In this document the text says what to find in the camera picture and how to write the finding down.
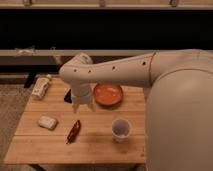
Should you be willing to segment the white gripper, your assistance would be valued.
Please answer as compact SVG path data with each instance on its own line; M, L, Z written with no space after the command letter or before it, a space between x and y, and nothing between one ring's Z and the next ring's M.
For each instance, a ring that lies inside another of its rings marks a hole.
M74 84L71 86L71 99L73 104L73 112L77 113L78 104L88 104L91 111L95 112L92 101L92 89L89 84Z

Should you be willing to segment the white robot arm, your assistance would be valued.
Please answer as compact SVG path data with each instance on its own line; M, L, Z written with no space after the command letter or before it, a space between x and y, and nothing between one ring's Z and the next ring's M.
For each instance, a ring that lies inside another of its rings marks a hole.
M75 106L92 100L92 83L148 88L147 171L213 171L213 53L155 51L98 64L80 53L59 75Z

